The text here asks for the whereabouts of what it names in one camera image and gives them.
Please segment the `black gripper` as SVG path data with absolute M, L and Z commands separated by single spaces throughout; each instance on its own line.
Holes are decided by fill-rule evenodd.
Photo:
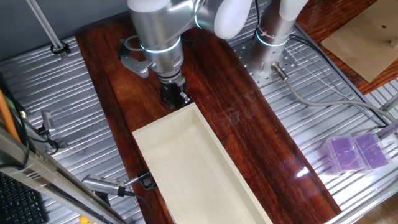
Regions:
M 185 91 L 185 82 L 161 83 L 160 96 L 168 110 L 178 110 L 180 109 L 179 105 L 175 105 L 169 100 L 183 100 L 185 105 L 190 104 L 191 98 L 185 93 Z

